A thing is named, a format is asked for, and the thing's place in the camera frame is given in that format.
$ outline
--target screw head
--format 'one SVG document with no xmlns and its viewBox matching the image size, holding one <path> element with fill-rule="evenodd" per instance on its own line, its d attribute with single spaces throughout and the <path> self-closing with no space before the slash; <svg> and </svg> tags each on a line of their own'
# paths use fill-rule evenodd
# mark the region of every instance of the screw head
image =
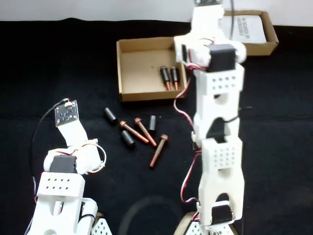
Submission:
<svg viewBox="0 0 313 235">
<path fill-rule="evenodd" d="M 138 124 L 141 121 L 141 118 L 135 118 L 135 124 Z"/>
<path fill-rule="evenodd" d="M 125 124 L 126 124 L 126 121 L 121 121 L 121 122 L 119 123 L 119 125 L 120 125 L 121 127 L 123 127 Z"/>
<path fill-rule="evenodd" d="M 161 138 L 163 139 L 163 140 L 166 140 L 166 141 L 168 141 L 168 136 L 167 135 L 161 135 Z"/>
</svg>

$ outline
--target white wire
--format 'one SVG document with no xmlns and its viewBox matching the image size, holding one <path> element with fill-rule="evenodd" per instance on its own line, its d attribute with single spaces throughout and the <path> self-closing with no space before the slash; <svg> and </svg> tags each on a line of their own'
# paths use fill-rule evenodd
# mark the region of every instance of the white wire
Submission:
<svg viewBox="0 0 313 235">
<path fill-rule="evenodd" d="M 174 100 L 174 109 L 175 109 L 178 113 L 180 113 L 180 114 L 182 114 L 182 115 L 185 116 L 185 118 L 186 118 L 187 121 L 189 122 L 190 126 L 191 126 L 192 129 L 194 130 L 194 125 L 193 125 L 193 123 L 192 123 L 192 119 L 190 118 L 190 116 L 189 116 L 186 112 L 184 112 L 183 110 L 180 110 L 180 109 L 177 107 L 177 105 L 176 105 L 177 99 L 178 99 L 179 97 L 181 97 L 182 95 L 184 95 L 184 94 L 187 92 L 187 90 L 188 90 L 188 88 L 189 88 L 189 84 L 190 84 L 190 78 L 188 79 L 187 86 L 186 86 L 185 90 L 183 90 L 181 93 L 179 93 L 179 94 L 176 96 L 176 98 L 175 98 L 175 100 Z"/>
<path fill-rule="evenodd" d="M 33 176 L 33 183 L 34 183 L 34 196 L 36 196 L 36 193 L 37 193 L 37 186 L 36 186 L 36 179 L 35 179 L 34 176 Z"/>
<path fill-rule="evenodd" d="M 189 168 L 189 170 L 188 170 L 188 172 L 187 172 L 187 174 L 186 174 L 186 177 L 185 177 L 184 181 L 183 181 L 182 184 L 181 184 L 181 188 L 180 188 L 180 199 L 181 199 L 182 202 L 184 202 L 184 203 L 190 203 L 190 202 L 192 202 L 192 201 L 194 201 L 194 200 L 198 201 L 198 199 L 197 199 L 196 197 L 189 198 L 188 200 L 185 201 L 184 198 L 183 198 L 183 196 L 184 196 L 184 190 L 185 190 L 185 188 L 186 188 L 186 186 L 187 186 L 187 182 L 188 182 L 188 180 L 189 180 L 189 177 L 190 177 L 190 174 L 191 174 L 191 172 L 192 172 L 192 169 L 193 169 L 193 167 L 194 167 L 194 165 L 195 165 L 195 162 L 196 162 L 196 160 L 197 160 L 197 158 L 198 158 L 198 156 L 199 156 L 200 154 L 201 154 L 201 153 L 197 153 L 197 154 L 195 155 L 195 157 L 194 157 L 194 159 L 193 159 L 193 161 L 192 161 L 192 163 L 191 163 L 191 165 L 190 165 L 190 168 Z"/>
<path fill-rule="evenodd" d="M 94 146 L 98 147 L 103 153 L 103 161 L 101 161 L 100 165 L 98 167 L 96 167 L 95 169 L 92 169 L 89 171 L 89 173 L 97 173 L 97 172 L 101 171 L 106 166 L 107 153 L 105 152 L 103 147 L 101 147 L 100 145 L 98 145 L 96 143 L 86 143 L 86 144 L 83 144 L 83 147 L 86 145 L 94 145 Z"/>
<path fill-rule="evenodd" d="M 27 234 L 28 234 L 28 232 L 29 232 L 29 230 L 30 230 L 30 226 L 31 226 L 32 222 L 33 222 L 33 218 L 31 218 L 31 220 L 30 220 L 30 222 L 29 222 L 29 224 L 28 224 L 28 226 L 27 226 L 27 229 L 25 230 L 24 235 L 27 235 Z"/>
</svg>

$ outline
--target copper screw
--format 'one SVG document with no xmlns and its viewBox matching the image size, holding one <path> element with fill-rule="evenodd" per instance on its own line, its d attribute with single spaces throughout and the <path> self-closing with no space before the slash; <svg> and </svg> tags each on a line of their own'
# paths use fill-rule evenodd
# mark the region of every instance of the copper screw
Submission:
<svg viewBox="0 0 313 235">
<path fill-rule="evenodd" d="M 151 135 L 149 134 L 149 132 L 147 131 L 147 129 L 145 128 L 145 126 L 142 124 L 141 122 L 141 118 L 135 118 L 135 124 L 137 124 L 139 126 L 139 128 L 142 130 L 142 132 L 145 134 L 145 136 L 147 137 L 147 139 L 152 143 L 152 145 L 155 147 L 157 145 L 157 143 L 155 142 L 155 140 L 151 137 Z"/>
<path fill-rule="evenodd" d="M 165 82 L 165 84 L 166 84 L 167 90 L 168 90 L 168 91 L 171 91 L 172 89 L 171 89 L 170 82 Z"/>
<path fill-rule="evenodd" d="M 174 82 L 175 90 L 178 91 L 178 82 Z"/>
<path fill-rule="evenodd" d="M 131 128 L 129 125 L 127 125 L 125 121 L 121 121 L 119 124 L 122 128 L 131 132 L 134 136 L 136 136 L 137 138 L 139 138 L 143 142 L 149 143 L 149 141 L 146 138 L 144 138 L 141 134 L 139 134 L 137 131 L 135 131 L 133 128 Z"/>
<path fill-rule="evenodd" d="M 157 161 L 158 156 L 160 155 L 160 152 L 165 144 L 166 141 L 168 141 L 168 136 L 167 135 L 161 135 L 161 142 L 158 144 L 158 147 L 156 149 L 156 152 L 152 158 L 152 161 L 150 163 L 150 167 L 154 167 L 155 163 Z"/>
</svg>

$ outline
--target paper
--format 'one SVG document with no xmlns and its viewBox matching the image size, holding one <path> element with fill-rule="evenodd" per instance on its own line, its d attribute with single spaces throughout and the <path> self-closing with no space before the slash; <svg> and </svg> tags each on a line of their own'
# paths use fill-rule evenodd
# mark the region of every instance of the paper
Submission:
<svg viewBox="0 0 313 235">
<path fill-rule="evenodd" d="M 231 16 L 225 16 L 221 28 L 226 38 L 230 37 Z M 242 43 L 266 43 L 260 16 L 235 16 L 233 40 Z"/>
</svg>

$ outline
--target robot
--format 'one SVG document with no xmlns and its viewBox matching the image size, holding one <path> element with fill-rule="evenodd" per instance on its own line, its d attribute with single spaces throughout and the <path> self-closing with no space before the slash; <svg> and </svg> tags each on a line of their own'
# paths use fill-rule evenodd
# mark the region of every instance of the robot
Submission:
<svg viewBox="0 0 313 235">
<path fill-rule="evenodd" d="M 177 62 L 193 70 L 196 79 L 191 136 L 202 157 L 197 214 L 186 235 L 234 234 L 229 225 L 243 214 L 238 105 L 245 72 L 240 63 L 246 59 L 246 48 L 224 36 L 219 25 L 223 16 L 221 0 L 197 0 L 190 33 L 174 38 Z M 214 132 L 217 125 L 222 130 Z"/>
<path fill-rule="evenodd" d="M 50 150 L 45 158 L 45 171 L 37 191 L 34 181 L 36 208 L 25 235 L 112 235 L 104 218 L 96 223 L 96 202 L 83 198 L 82 175 L 101 171 L 105 167 L 106 152 L 97 139 L 88 140 L 79 121 L 77 101 L 64 99 L 59 104 L 54 109 L 56 127 L 68 148 Z"/>
<path fill-rule="evenodd" d="M 185 235 L 235 234 L 229 225 L 243 214 L 238 105 L 245 72 L 240 63 L 246 59 L 246 48 L 224 36 L 219 27 L 223 16 L 222 0 L 196 0 L 190 33 L 174 38 L 177 62 L 192 69 L 196 78 L 191 137 L 202 157 L 197 213 Z M 82 174 L 104 168 L 106 153 L 97 139 L 88 140 L 76 101 L 57 106 L 55 119 L 68 148 L 50 150 L 45 158 L 37 205 L 25 235 L 111 235 L 105 219 L 94 225 L 96 202 L 83 198 Z M 221 132 L 212 131 L 217 123 L 223 125 Z"/>
</svg>

